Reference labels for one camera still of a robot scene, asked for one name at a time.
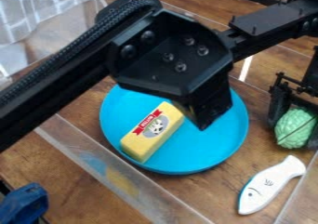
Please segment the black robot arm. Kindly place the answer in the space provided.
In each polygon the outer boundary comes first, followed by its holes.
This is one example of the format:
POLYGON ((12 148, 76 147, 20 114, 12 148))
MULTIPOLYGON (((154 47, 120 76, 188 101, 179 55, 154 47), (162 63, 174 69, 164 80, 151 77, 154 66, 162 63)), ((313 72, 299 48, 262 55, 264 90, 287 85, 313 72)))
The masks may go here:
POLYGON ((303 35, 318 37, 318 0, 286 0, 234 17, 220 32, 160 0, 115 0, 95 25, 0 91, 0 152, 104 77, 172 101, 199 129, 230 110, 235 62, 303 35))

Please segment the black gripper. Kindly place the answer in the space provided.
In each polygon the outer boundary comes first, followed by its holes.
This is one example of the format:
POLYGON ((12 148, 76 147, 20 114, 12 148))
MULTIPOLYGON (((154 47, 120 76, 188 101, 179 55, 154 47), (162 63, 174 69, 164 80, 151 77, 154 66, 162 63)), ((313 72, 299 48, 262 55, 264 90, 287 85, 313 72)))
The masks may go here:
MULTIPOLYGON (((318 103, 299 98, 299 95, 306 93, 313 98, 318 98, 318 46, 314 47, 314 55, 301 81, 288 77, 279 72, 270 87, 271 101, 268 107, 267 123, 270 127, 275 124, 283 114, 287 112, 290 106, 294 104, 307 109, 318 109, 318 103)), ((318 150, 318 113, 310 111, 313 115, 314 125, 307 141, 307 148, 318 150)))

